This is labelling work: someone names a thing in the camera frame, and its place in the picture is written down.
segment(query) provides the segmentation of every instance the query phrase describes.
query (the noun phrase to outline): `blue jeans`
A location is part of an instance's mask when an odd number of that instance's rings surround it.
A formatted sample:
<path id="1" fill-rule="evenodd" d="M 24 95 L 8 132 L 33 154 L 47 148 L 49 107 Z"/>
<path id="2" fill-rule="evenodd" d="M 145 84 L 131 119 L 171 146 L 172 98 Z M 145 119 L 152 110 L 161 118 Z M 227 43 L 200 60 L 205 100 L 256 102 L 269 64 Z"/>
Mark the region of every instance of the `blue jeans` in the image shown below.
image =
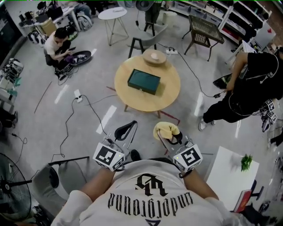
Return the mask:
<path id="1" fill-rule="evenodd" d="M 83 12 L 86 16 L 88 16 L 91 19 L 91 9 L 89 6 L 81 3 L 76 5 L 74 9 L 74 13 L 77 15 L 77 13 L 79 12 Z M 73 22 L 73 18 L 71 14 L 68 15 L 68 19 Z"/>

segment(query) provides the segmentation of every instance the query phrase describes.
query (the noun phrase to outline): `white cube with marker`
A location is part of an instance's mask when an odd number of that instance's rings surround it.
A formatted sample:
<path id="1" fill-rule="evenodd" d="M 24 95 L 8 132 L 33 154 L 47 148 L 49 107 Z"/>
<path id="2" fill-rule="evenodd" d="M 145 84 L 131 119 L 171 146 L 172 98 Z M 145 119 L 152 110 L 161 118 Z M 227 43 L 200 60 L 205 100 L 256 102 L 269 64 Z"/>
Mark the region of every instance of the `white cube with marker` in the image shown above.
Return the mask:
<path id="1" fill-rule="evenodd" d="M 125 155 L 102 143 L 98 143 L 93 159 L 104 168 L 115 171 L 126 160 Z"/>
<path id="2" fill-rule="evenodd" d="M 173 163 L 184 172 L 193 170 L 202 160 L 202 154 L 196 144 L 173 157 Z"/>

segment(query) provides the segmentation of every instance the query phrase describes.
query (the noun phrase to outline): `green plant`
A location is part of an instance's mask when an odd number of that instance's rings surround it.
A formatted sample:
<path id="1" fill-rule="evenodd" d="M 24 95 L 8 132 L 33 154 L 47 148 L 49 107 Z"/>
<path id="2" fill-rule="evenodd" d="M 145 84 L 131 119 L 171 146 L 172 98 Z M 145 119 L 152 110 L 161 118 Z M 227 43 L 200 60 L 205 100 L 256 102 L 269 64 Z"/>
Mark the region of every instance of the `green plant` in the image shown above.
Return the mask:
<path id="1" fill-rule="evenodd" d="M 247 154 L 245 154 L 245 156 L 241 160 L 241 163 L 242 163 L 241 171 L 247 171 L 251 166 L 252 156 L 251 155 L 248 156 Z"/>

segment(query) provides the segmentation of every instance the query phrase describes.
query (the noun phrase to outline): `power strip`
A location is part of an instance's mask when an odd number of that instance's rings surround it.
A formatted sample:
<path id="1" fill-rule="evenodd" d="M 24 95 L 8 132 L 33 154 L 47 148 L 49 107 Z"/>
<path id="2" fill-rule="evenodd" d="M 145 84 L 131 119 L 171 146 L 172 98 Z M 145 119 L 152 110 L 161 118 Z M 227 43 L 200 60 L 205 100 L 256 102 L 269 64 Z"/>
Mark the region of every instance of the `power strip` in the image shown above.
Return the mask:
<path id="1" fill-rule="evenodd" d="M 166 53 L 167 53 L 168 55 L 170 55 L 170 54 L 175 54 L 175 55 L 177 55 L 177 54 L 178 54 L 178 51 L 177 51 L 177 50 L 173 50 L 172 48 L 170 48 L 170 49 L 167 49 L 167 50 L 166 50 Z"/>
<path id="2" fill-rule="evenodd" d="M 80 91 L 79 90 L 76 90 L 75 92 L 75 97 L 77 98 L 77 102 L 80 103 L 83 101 L 82 97 L 80 97 Z"/>

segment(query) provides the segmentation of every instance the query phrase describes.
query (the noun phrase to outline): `green box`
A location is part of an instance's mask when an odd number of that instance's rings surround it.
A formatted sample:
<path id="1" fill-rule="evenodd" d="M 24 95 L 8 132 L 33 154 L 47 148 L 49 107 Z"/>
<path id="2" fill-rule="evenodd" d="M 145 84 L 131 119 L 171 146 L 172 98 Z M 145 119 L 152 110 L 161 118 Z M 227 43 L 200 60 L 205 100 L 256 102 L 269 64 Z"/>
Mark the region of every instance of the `green box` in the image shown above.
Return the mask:
<path id="1" fill-rule="evenodd" d="M 160 77 L 134 69 L 128 79 L 128 86 L 155 95 Z"/>

